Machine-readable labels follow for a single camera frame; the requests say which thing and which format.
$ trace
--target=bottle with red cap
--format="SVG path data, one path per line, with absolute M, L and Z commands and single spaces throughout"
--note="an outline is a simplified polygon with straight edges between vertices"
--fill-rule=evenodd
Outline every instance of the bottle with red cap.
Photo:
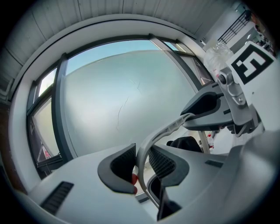
M 211 134 L 208 135 L 208 139 L 207 140 L 208 140 L 208 144 L 209 144 L 209 149 L 213 150 L 214 149 L 214 139 L 211 136 Z

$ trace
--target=corrugated metal ceiling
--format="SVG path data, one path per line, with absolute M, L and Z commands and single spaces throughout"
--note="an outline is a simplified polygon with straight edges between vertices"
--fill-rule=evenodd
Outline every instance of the corrugated metal ceiling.
M 23 16 L 0 53 L 0 82 L 14 79 L 45 41 L 80 21 L 108 14 L 159 18 L 203 37 L 234 0 L 39 0 Z M 0 86 L 0 98 L 8 89 Z

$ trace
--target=white window surround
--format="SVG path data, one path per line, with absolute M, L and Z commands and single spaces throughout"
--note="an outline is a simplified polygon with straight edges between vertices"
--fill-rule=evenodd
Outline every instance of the white window surround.
M 36 59 L 30 62 L 28 68 L 26 66 L 22 68 L 20 73 L 23 73 L 24 76 L 14 94 L 10 109 L 9 142 L 16 170 L 27 192 L 30 192 L 33 187 L 41 182 L 32 161 L 26 132 L 26 107 L 32 81 L 36 80 L 51 64 L 56 62 L 64 52 L 69 53 L 90 42 L 112 36 L 148 35 L 149 33 L 169 39 L 178 39 L 187 45 L 200 60 L 203 60 L 205 52 L 202 48 L 179 30 L 155 22 L 119 20 L 80 28 L 52 45 L 43 45 L 47 47 L 42 50 L 43 46 L 41 46 L 38 50 L 43 53 L 39 54 L 36 51 L 34 53 Z

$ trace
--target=clear plastic bag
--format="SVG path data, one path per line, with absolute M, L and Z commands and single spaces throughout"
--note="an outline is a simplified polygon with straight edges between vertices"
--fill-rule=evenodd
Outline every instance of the clear plastic bag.
M 227 67 L 226 61 L 232 56 L 233 52 L 226 44 L 217 43 L 206 51 L 203 64 L 217 78 L 219 71 Z

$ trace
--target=metal pole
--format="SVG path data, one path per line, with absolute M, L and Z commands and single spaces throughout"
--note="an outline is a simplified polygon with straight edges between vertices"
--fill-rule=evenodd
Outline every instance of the metal pole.
M 201 140 L 201 144 L 202 144 L 202 148 L 203 148 L 203 152 L 206 154 L 210 154 L 210 150 L 209 150 L 209 144 L 205 135 L 204 131 L 198 131 L 200 140 Z

